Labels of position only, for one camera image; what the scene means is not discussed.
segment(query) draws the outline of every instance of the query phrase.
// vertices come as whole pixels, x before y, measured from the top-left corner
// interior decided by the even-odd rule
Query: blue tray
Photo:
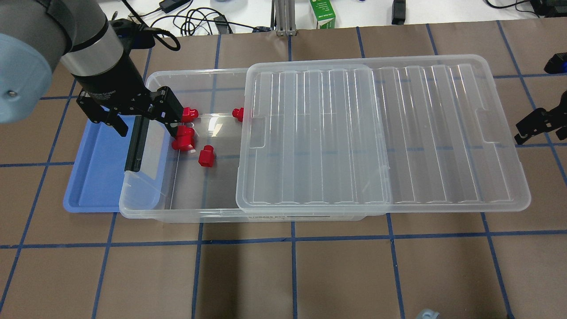
[[[71,213],[118,212],[124,164],[134,116],[123,116],[128,135],[104,124],[87,122],[69,178],[63,207]]]

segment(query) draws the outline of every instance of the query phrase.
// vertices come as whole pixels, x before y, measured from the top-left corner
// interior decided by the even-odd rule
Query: tiled floor
[[[181,39],[133,52],[138,70],[245,68],[257,62],[475,53],[512,126],[552,108],[567,76],[567,19],[300,30]],[[217,87],[233,87],[219,77]],[[532,204],[519,213],[428,213],[356,222],[164,224],[65,212],[86,122],[79,86],[58,67],[28,119],[0,125],[0,318],[563,318],[567,306],[567,142],[518,153]],[[229,112],[241,95],[195,101]]]

